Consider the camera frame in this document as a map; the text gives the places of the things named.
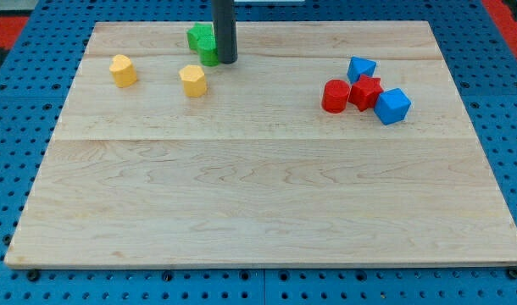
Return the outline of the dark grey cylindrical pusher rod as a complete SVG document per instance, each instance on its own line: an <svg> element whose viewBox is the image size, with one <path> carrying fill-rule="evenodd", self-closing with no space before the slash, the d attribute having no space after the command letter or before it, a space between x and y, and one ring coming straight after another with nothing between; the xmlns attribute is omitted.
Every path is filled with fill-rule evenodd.
<svg viewBox="0 0 517 305"><path fill-rule="evenodd" d="M222 64L233 64L237 61L234 1L212 0L211 5L218 59Z"/></svg>

